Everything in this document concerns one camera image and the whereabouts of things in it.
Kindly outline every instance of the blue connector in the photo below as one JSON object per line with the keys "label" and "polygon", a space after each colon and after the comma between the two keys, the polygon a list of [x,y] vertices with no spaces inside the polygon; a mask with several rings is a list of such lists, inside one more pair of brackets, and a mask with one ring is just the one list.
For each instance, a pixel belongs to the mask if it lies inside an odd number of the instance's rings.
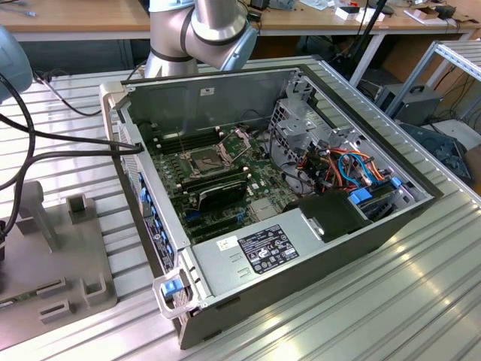
{"label": "blue connector", "polygon": [[145,188],[141,189],[141,202],[145,202],[145,197],[147,194],[147,190]]}
{"label": "blue connector", "polygon": [[160,285],[162,293],[165,297],[172,296],[174,293],[180,292],[183,290],[182,281],[179,278],[176,278],[172,281],[164,282]]}
{"label": "blue connector", "polygon": [[394,187],[399,188],[402,185],[403,182],[401,182],[401,179],[399,179],[397,177],[392,177],[391,183]]}
{"label": "blue connector", "polygon": [[354,202],[355,205],[358,205],[359,203],[372,197],[373,196],[365,188],[361,188],[360,190],[353,190],[349,196],[349,198],[351,199],[351,201]]}

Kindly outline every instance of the aluminum extrusion table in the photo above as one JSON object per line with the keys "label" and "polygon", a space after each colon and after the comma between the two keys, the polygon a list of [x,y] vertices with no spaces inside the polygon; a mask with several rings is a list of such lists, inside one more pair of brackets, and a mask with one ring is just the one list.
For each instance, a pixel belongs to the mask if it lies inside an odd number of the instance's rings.
{"label": "aluminum extrusion table", "polygon": [[[174,327],[162,318],[150,290],[152,274],[111,159],[38,163],[27,178],[40,180],[47,205],[77,192],[96,200],[119,303],[11,347],[0,359],[479,359],[481,199],[326,63],[301,57],[249,62],[247,67],[299,62],[343,96],[445,193],[444,198],[379,250],[208,342],[180,350]],[[127,74],[61,77],[53,86],[73,105],[94,111],[98,85]],[[38,84],[23,98],[38,130],[105,137],[100,117],[78,117]],[[342,123],[329,104],[319,106],[333,122]],[[23,121],[12,101],[0,111]],[[4,125],[0,128],[3,181],[23,162],[28,139]],[[38,139],[38,152],[93,147]],[[3,216],[10,210],[11,189],[0,197]]]}

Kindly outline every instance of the power supply label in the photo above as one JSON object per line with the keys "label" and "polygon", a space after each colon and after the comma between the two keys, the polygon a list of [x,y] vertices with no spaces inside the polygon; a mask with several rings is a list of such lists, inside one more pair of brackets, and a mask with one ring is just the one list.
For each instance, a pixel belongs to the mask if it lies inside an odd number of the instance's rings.
{"label": "power supply label", "polygon": [[238,242],[258,275],[299,257],[299,253],[278,224],[241,238]]}

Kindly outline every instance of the black cable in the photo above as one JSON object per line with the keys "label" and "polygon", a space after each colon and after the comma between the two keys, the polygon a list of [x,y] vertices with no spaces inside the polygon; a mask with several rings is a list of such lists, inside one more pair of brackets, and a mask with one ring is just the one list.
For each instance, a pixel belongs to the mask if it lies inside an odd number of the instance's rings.
{"label": "black cable", "polygon": [[68,72],[62,69],[52,69],[49,71],[41,71],[41,70],[35,70],[35,73],[37,76],[34,75],[34,80],[36,83],[43,84],[42,80],[45,80],[46,82],[50,83],[55,76],[59,75],[66,75],[70,76]]}
{"label": "black cable", "polygon": [[76,109],[74,106],[70,105],[69,102],[65,100],[63,96],[61,96],[48,82],[46,82],[36,71],[33,71],[33,76],[35,81],[41,82],[43,85],[45,85],[56,97],[58,100],[60,100],[67,108],[70,110],[74,111],[75,113],[82,115],[84,117],[95,117],[96,115],[99,115],[102,110],[96,111],[94,113],[84,113],[82,111],[79,111]]}
{"label": "black cable", "polygon": [[[5,124],[7,124],[8,126],[11,126],[12,128],[15,128],[17,130],[20,130],[21,132],[29,132],[29,129],[26,126],[23,126],[22,124],[14,122],[12,119],[7,118],[3,114],[0,114],[0,122],[3,122]],[[46,139],[54,139],[56,141],[76,141],[76,142],[80,142],[80,143],[104,144],[104,145],[110,145],[110,146],[114,146],[114,147],[124,147],[124,148],[127,148],[127,149],[133,149],[133,150],[138,149],[138,146],[136,146],[136,145],[121,143],[121,142],[118,142],[118,141],[106,141],[104,139],[71,137],[71,136],[68,136],[68,135],[58,135],[58,134],[44,133],[44,132],[40,132],[38,130],[34,130],[34,134],[38,137],[42,137],[42,138],[46,138]]]}
{"label": "black cable", "polygon": [[[27,122],[26,131],[29,134],[29,148],[27,150],[27,155],[26,155],[26,158],[25,158],[25,162],[27,162],[30,158],[32,158],[33,153],[35,152],[35,127],[34,127],[34,124],[33,124],[32,115],[30,114],[29,109],[27,108],[27,106],[26,106],[25,102],[23,101],[22,97],[20,96],[20,94],[14,88],[12,83],[2,73],[0,73],[0,83],[2,83],[3,86],[14,97],[15,101],[17,102],[18,106],[20,107],[20,110],[22,111],[23,116],[25,117],[25,120]],[[12,184],[14,184],[15,180],[19,176],[19,173],[20,173],[20,171],[18,171],[17,174],[15,174],[9,181],[0,185],[0,190],[4,190],[5,188],[8,188]]]}
{"label": "black cable", "polygon": [[4,238],[7,234],[13,229],[15,222],[17,221],[18,213],[20,210],[20,200],[22,198],[22,188],[23,182],[25,181],[25,175],[27,170],[29,169],[30,165],[40,160],[49,159],[49,158],[60,158],[60,157],[84,157],[84,156],[127,156],[138,154],[142,152],[143,149],[138,147],[136,150],[70,150],[70,151],[62,151],[62,152],[49,152],[38,154],[37,156],[33,156],[29,158],[23,163],[22,167],[20,168],[17,183],[15,185],[15,193],[14,193],[14,206],[12,207],[12,212],[10,218],[4,229],[0,230],[0,238]]}
{"label": "black cable", "polygon": [[366,42],[369,41],[369,34],[371,33],[372,28],[374,27],[374,24],[377,21],[377,18],[381,14],[381,10],[384,8],[384,5],[386,5],[387,0],[379,0],[377,2],[376,10],[374,11],[373,16],[369,20],[368,25],[366,26],[366,29],[362,33],[362,36],[360,39],[355,43],[355,46],[351,48],[353,49],[353,52],[349,51],[349,56],[344,64],[345,66],[343,67],[343,76],[346,79],[350,79],[352,77],[352,73],[354,72],[354,67],[357,66],[358,58],[360,57],[361,53],[363,52],[363,49],[366,45]]}
{"label": "black cable", "polygon": [[451,107],[449,108],[451,111],[454,111],[458,106],[459,104],[461,104],[462,100],[464,99],[464,97],[466,96],[467,92],[470,91],[471,87],[473,86],[474,84],[474,79],[472,79],[471,81],[471,84],[470,86],[466,89],[466,92],[464,91],[464,89],[466,88],[467,86],[467,82],[469,81],[469,76],[466,77],[466,81],[464,82],[464,86],[463,86],[463,90],[461,91],[461,94],[459,95],[459,97],[455,100],[455,102],[453,102],[451,104]]}
{"label": "black cable", "polygon": [[481,113],[479,113],[478,116],[476,117],[476,120],[474,120],[474,123],[473,123],[473,129],[474,129],[474,131],[476,131],[476,125],[477,125],[477,123],[478,123],[479,117],[481,117]]}
{"label": "black cable", "polygon": [[141,62],[139,65],[137,65],[137,66],[134,68],[134,70],[132,70],[132,73],[130,73],[130,74],[128,75],[128,77],[127,77],[126,80],[130,80],[130,79],[134,76],[135,72],[136,72],[138,69],[140,69],[142,65],[145,65],[146,63],[147,63],[147,59],[145,59],[143,62]]}
{"label": "black cable", "polygon": [[362,14],[361,24],[359,25],[358,33],[355,35],[354,41],[359,40],[359,34],[361,34],[362,25],[364,24],[364,19],[366,18],[366,13],[368,12],[368,6],[369,6],[369,0],[366,1],[366,6],[364,7],[364,13]]}
{"label": "black cable", "polygon": [[284,173],[287,177],[296,179],[297,181],[299,181],[299,182],[301,182],[301,183],[304,183],[304,184],[308,185],[308,186],[311,187],[311,188],[314,188],[314,186],[313,186],[311,183],[306,182],[304,179],[297,178],[296,176],[294,176],[294,175],[292,175],[292,174],[289,174],[289,173],[283,171],[283,170],[281,169],[281,167],[279,167],[279,166],[275,163],[274,158],[272,157],[272,140],[273,140],[273,138],[274,138],[274,132],[275,132],[274,128],[271,129],[271,136],[270,136],[270,138],[269,138],[269,158],[271,159],[272,164],[274,164],[274,165],[275,165],[282,173]]}
{"label": "black cable", "polygon": [[454,71],[455,68],[456,68],[456,67],[453,65],[453,66],[451,67],[451,69],[448,70],[448,72],[445,73],[445,75],[443,75],[443,77],[441,78],[441,80],[439,80],[439,81],[437,82],[437,84],[436,84],[436,86],[434,87],[433,90],[436,90],[436,89],[439,87],[439,85],[443,82],[443,80],[446,79],[446,77],[447,77],[449,74],[451,74],[451,73]]}

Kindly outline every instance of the electronic device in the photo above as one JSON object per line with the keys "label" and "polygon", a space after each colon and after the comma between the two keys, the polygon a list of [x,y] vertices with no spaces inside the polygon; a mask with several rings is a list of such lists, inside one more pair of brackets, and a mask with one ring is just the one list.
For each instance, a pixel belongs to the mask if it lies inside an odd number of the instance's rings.
{"label": "electronic device", "polygon": [[269,7],[279,10],[293,11],[295,7],[295,0],[270,0]]}
{"label": "electronic device", "polygon": [[249,13],[247,13],[247,20],[253,21],[254,23],[260,23],[261,17],[262,13],[259,13],[258,11],[249,10]]}
{"label": "electronic device", "polygon": [[[385,111],[402,86],[403,84],[383,86],[374,103],[381,111]],[[399,104],[392,119],[414,126],[421,126],[425,123],[426,118],[434,113],[442,100],[442,96],[433,91],[432,88],[425,84],[417,83],[406,94],[402,103]]]}
{"label": "electronic device", "polygon": [[456,138],[410,124],[402,123],[400,127],[468,186],[473,183],[464,151]]}
{"label": "electronic device", "polygon": [[182,349],[376,250],[442,196],[305,65],[109,87],[121,141],[147,150],[116,169]]}
{"label": "electronic device", "polygon": [[269,0],[250,0],[250,7],[263,11],[269,6]]}

